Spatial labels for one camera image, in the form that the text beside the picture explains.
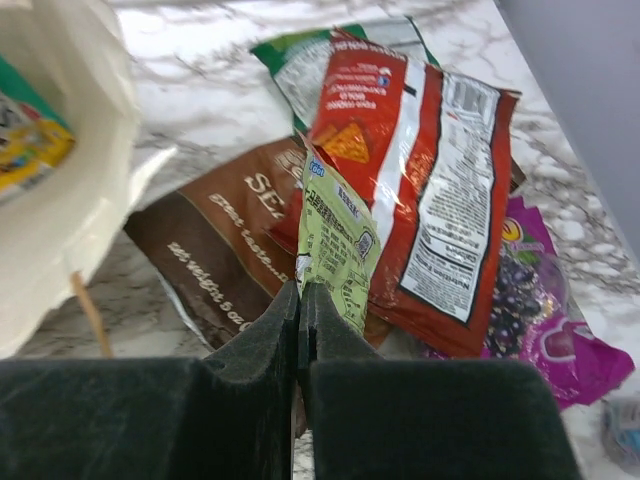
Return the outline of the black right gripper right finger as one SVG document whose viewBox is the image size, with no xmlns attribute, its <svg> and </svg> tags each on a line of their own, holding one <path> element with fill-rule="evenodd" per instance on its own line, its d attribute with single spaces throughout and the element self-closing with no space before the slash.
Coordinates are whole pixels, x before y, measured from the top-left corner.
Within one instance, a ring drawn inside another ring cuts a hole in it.
<svg viewBox="0 0 640 480">
<path fill-rule="evenodd" d="M 386 360 L 327 288 L 300 302 L 319 479 L 577 479 L 543 378 L 507 360 Z"/>
</svg>

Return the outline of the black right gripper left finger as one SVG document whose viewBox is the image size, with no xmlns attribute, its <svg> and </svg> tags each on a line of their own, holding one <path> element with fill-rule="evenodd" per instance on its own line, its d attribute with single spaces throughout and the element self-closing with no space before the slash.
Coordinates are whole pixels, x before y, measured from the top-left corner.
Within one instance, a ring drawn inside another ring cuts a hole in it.
<svg viewBox="0 0 640 480">
<path fill-rule="evenodd" d="M 204 359 L 1 365 L 5 479 L 288 479 L 299 300 Z"/>
</svg>

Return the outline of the brown snack bag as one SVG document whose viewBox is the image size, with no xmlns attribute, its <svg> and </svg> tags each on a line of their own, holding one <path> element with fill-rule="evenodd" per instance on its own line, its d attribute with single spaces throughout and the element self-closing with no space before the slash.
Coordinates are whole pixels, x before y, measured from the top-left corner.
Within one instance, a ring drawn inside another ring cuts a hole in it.
<svg viewBox="0 0 640 480">
<path fill-rule="evenodd" d="M 249 150 L 133 213 L 126 234 L 184 321 L 219 348 L 296 283 L 303 139 Z"/>
</svg>

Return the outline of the light green snack packet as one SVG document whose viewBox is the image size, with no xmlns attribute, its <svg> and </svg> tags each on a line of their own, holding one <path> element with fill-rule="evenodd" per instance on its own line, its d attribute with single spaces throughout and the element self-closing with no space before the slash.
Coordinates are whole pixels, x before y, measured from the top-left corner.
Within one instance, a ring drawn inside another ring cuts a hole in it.
<svg viewBox="0 0 640 480">
<path fill-rule="evenodd" d="M 351 185 L 306 142 L 298 226 L 299 293 L 324 285 L 340 317 L 365 329 L 371 278 L 381 255 L 377 223 Z"/>
</svg>

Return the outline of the purple snack bag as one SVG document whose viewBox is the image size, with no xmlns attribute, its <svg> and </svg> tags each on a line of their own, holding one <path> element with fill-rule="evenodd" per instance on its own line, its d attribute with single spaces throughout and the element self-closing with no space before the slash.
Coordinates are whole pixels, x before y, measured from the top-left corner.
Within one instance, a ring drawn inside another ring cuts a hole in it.
<svg viewBox="0 0 640 480">
<path fill-rule="evenodd" d="M 561 409 L 590 405 L 619 387 L 634 362 L 592 333 L 539 209 L 510 198 L 502 242 L 480 357 L 532 365 Z"/>
</svg>

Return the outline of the red Doritos bag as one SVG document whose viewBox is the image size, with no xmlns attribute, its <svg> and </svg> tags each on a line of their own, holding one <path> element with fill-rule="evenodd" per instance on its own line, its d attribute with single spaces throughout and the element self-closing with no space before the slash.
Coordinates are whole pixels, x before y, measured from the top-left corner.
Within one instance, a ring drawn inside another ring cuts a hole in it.
<svg viewBox="0 0 640 480">
<path fill-rule="evenodd" d="M 309 138 L 376 221 L 372 312 L 451 357 L 482 353 L 519 93 L 334 29 Z"/>
</svg>

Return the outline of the beige paper bag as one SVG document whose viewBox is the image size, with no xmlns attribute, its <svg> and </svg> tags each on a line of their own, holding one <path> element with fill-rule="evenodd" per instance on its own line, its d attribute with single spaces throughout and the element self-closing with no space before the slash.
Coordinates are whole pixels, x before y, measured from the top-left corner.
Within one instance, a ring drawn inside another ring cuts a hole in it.
<svg viewBox="0 0 640 480">
<path fill-rule="evenodd" d="M 92 277 L 176 150 L 135 151 L 136 87 L 107 3 L 5 1 L 1 53 L 76 138 L 54 173 L 1 208 L 1 354 L 10 357 Z"/>
</svg>

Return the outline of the yellow snack packet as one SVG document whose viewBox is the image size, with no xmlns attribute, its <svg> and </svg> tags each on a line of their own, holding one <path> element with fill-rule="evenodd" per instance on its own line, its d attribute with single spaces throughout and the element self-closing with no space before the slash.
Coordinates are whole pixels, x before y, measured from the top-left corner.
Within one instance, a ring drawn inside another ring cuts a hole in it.
<svg viewBox="0 0 640 480">
<path fill-rule="evenodd" d="M 59 123 L 40 119 L 1 131 L 1 192 L 26 188 L 58 167 L 70 153 L 75 138 Z"/>
</svg>

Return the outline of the green snack bag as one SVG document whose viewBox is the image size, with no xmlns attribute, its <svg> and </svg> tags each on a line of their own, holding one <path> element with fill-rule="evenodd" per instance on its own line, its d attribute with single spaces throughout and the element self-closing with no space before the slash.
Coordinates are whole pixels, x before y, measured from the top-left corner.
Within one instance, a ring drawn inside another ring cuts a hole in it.
<svg viewBox="0 0 640 480">
<path fill-rule="evenodd" d="M 439 62 L 427 48 L 410 16 L 344 24 L 346 32 L 432 65 Z M 330 55 L 328 29 L 295 32 L 254 46 L 251 53 L 268 69 L 293 112 L 293 126 L 305 133 L 316 116 Z"/>
</svg>

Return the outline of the teal cherry candy bag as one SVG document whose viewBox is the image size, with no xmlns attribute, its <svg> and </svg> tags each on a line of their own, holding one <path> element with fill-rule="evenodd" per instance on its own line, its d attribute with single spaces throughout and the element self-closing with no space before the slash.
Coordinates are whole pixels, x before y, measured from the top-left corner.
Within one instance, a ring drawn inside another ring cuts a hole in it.
<svg viewBox="0 0 640 480">
<path fill-rule="evenodd" d="M 67 123 L 20 72 L 1 58 L 1 150 L 40 133 L 55 143 L 72 141 Z"/>
</svg>

